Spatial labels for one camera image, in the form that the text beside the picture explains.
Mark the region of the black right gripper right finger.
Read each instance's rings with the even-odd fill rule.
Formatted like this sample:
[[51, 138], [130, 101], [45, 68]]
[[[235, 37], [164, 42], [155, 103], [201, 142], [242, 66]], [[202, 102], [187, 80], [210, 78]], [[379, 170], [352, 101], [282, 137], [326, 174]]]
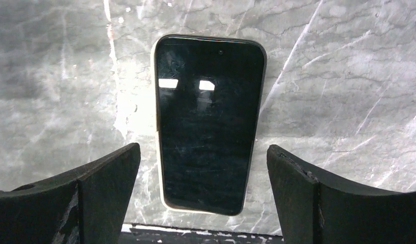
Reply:
[[285, 243], [416, 243], [416, 191], [360, 184], [274, 144], [266, 164]]

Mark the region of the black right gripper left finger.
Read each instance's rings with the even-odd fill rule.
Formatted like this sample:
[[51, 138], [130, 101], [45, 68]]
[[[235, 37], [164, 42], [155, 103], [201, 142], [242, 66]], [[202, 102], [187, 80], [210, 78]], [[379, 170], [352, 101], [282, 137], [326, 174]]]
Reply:
[[0, 191], [0, 243], [117, 243], [141, 156], [130, 143], [53, 177]]

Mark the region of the black phone front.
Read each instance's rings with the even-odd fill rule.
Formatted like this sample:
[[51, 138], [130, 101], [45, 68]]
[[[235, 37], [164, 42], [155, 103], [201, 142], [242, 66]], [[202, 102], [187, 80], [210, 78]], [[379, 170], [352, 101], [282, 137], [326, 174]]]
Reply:
[[252, 40], [169, 34], [153, 52], [163, 204], [243, 210], [267, 65]]

